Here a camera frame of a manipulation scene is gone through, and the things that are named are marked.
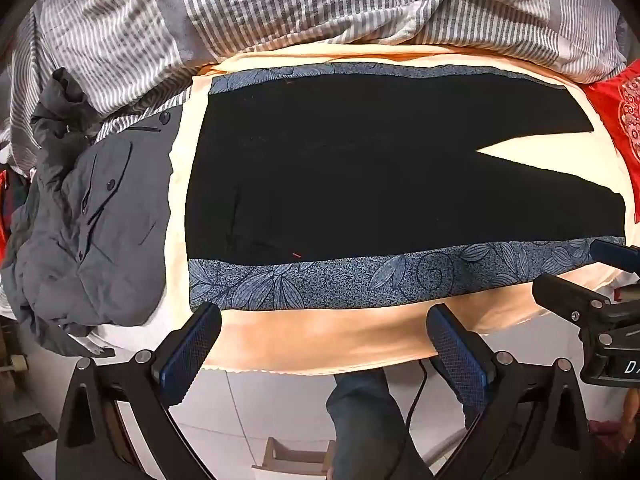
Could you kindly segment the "person's hand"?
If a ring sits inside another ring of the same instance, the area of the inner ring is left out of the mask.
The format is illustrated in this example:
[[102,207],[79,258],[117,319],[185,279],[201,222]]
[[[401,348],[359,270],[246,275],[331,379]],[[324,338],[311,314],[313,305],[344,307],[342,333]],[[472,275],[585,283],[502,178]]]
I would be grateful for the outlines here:
[[639,413],[640,396],[637,388],[631,388],[627,391],[622,417],[620,418],[620,435],[627,442],[634,440],[637,431],[636,417]]

